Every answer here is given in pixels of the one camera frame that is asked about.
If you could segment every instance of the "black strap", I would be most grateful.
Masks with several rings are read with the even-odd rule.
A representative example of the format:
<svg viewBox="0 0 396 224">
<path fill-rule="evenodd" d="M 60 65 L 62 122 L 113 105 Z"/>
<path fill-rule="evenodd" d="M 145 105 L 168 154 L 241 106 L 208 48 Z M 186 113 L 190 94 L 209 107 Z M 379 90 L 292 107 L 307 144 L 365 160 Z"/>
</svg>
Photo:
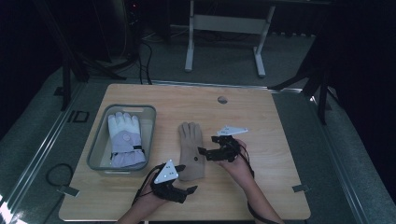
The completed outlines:
<svg viewBox="0 0 396 224">
<path fill-rule="evenodd" d="M 268 220 L 268 219 L 266 219 L 264 217 L 261 217 L 259 214 L 257 214 L 253 210 L 253 208 L 250 206 L 249 203 L 247 203 L 247 208 L 248 208 L 248 211 L 250 212 L 250 214 L 253 215 L 255 218 L 257 218 L 259 221 L 267 223 L 267 224 L 278 224 L 277 222 L 274 222 L 274 221 Z"/>
</svg>

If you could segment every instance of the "gray floor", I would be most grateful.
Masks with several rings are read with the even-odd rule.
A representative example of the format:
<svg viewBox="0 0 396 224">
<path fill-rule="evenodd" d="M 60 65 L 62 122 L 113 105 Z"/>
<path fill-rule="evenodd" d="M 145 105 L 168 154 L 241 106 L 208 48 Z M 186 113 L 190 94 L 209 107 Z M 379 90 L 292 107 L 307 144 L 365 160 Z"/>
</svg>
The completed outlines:
<svg viewBox="0 0 396 224">
<path fill-rule="evenodd" d="M 164 43 L 155 35 L 145 39 L 152 48 L 149 74 L 155 85 L 188 82 L 267 87 L 295 75 L 314 37 L 268 36 L 262 53 L 267 73 L 265 78 L 257 76 L 253 61 L 252 47 L 258 41 L 254 35 L 241 41 L 217 43 L 197 38 L 190 73 L 184 72 L 185 35 L 176 35 L 171 43 Z M 146 63 L 149 48 L 142 46 L 141 53 L 142 61 Z M 137 64 L 118 73 L 128 77 L 122 82 L 139 81 Z M 29 224 L 64 223 L 57 216 L 62 195 L 48 183 L 46 174 L 59 163 L 76 167 L 106 87 L 116 82 L 92 71 L 88 83 L 73 82 L 75 100 L 66 111 L 61 112 L 62 98 L 53 95 L 61 81 L 62 70 L 49 77 L 0 143 L 0 195 L 4 198 L 13 196 L 11 199 L 15 203 L 10 203 L 8 207 L 15 213 L 14 220 L 20 219 Z M 304 82 L 290 88 L 300 89 Z M 367 159 L 364 147 L 342 108 L 330 98 L 330 110 L 326 111 L 328 125 L 323 126 L 316 116 L 315 104 L 299 91 L 274 92 L 273 96 L 302 183 L 311 188 L 306 197 L 312 215 L 306 222 L 394 222 L 395 205 Z M 81 111 L 83 115 L 89 113 L 87 122 L 69 119 L 73 118 L 72 111 Z M 54 124 L 59 124 L 60 129 L 54 130 L 53 127 L 58 127 Z M 46 138 L 48 133 L 54 133 L 56 138 Z M 32 168 L 35 172 L 26 174 L 32 178 L 23 179 L 21 174 L 37 151 L 44 158 L 36 159 L 39 163 L 35 163 L 38 165 L 36 169 Z M 70 176 L 66 171 L 57 169 L 50 177 L 56 183 L 65 183 Z M 30 188 L 13 191 L 20 178 L 29 182 Z M 295 220 L 287 222 L 304 223 Z"/>
</svg>

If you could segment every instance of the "wooden table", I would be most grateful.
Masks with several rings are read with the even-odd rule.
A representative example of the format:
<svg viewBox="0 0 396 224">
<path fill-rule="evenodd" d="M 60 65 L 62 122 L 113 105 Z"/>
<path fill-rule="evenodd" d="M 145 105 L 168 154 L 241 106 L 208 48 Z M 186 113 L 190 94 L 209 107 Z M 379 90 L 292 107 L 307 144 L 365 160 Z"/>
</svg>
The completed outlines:
<svg viewBox="0 0 396 224">
<path fill-rule="evenodd" d="M 218 98 L 227 98 L 220 104 Z M 256 181 L 283 219 L 307 219 L 310 210 L 300 185 L 289 145 L 271 93 L 265 89 L 197 86 L 150 86 L 112 84 L 108 87 L 91 133 L 82 151 L 71 187 L 77 198 L 66 196 L 59 216 L 63 220 L 116 220 L 131 206 L 144 177 L 103 176 L 91 170 L 86 159 L 105 108 L 112 104 L 153 105 L 157 110 L 147 172 L 169 159 L 178 165 L 180 143 L 177 126 L 183 121 L 201 125 L 204 147 L 225 125 L 246 127 L 235 135 L 247 143 Z M 243 191 L 213 161 L 205 162 L 205 178 L 174 183 L 198 189 L 184 203 L 168 203 L 147 220 L 251 220 Z"/>
</svg>

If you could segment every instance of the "white and gray glove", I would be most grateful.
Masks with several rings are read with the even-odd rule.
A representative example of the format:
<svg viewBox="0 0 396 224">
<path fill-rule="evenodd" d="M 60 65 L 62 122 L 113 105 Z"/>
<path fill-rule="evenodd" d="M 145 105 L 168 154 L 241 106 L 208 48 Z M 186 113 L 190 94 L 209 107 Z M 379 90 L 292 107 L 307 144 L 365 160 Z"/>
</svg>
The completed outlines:
<svg viewBox="0 0 396 224">
<path fill-rule="evenodd" d="M 112 145 L 112 167 L 127 167 L 146 161 L 142 150 L 140 125 L 137 116 L 117 112 L 108 116 Z"/>
</svg>

